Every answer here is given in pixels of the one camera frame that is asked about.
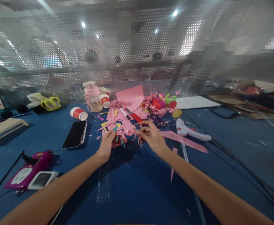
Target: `paper cup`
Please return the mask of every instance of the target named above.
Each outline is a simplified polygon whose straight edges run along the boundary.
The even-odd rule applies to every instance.
[[[88,117],[88,113],[86,113],[80,107],[73,107],[69,112],[70,116],[79,120],[86,120]]]
[[[108,94],[101,94],[100,98],[104,108],[109,108],[111,106],[111,102]]]

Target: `pen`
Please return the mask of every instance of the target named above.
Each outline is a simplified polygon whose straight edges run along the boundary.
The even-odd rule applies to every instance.
[[[120,110],[124,113],[125,117],[130,120],[131,118],[128,116],[128,114],[124,111],[123,108],[120,108]]]

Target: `water bottle lid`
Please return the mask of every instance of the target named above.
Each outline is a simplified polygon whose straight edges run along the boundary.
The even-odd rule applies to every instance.
[[[88,97],[95,97],[100,95],[100,89],[98,86],[95,86],[94,88],[85,88],[84,90],[85,90],[85,94]]]
[[[94,81],[88,81],[88,82],[83,83],[83,86],[84,86],[85,88],[87,88],[89,85],[95,86]]]

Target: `hand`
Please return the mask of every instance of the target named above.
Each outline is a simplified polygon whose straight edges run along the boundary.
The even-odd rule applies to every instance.
[[[96,152],[96,155],[99,156],[103,164],[105,164],[111,155],[112,145],[115,144],[116,140],[116,131],[110,130],[102,140],[99,150]]]
[[[145,140],[149,144],[150,148],[154,151],[154,153],[156,153],[157,156],[160,158],[162,158],[166,152],[170,151],[160,131],[153,124],[153,122],[149,120],[144,120],[140,123],[137,123],[136,125],[138,124],[149,126],[149,127],[142,127],[140,130],[137,130],[136,128],[134,128],[134,131],[139,136],[138,142],[140,141],[141,143],[143,143],[143,140]]]

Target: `white paper sheet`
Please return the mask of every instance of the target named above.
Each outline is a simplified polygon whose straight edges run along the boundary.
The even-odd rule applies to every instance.
[[[220,106],[220,104],[201,96],[177,98],[177,107],[180,109],[206,108],[216,106]]]

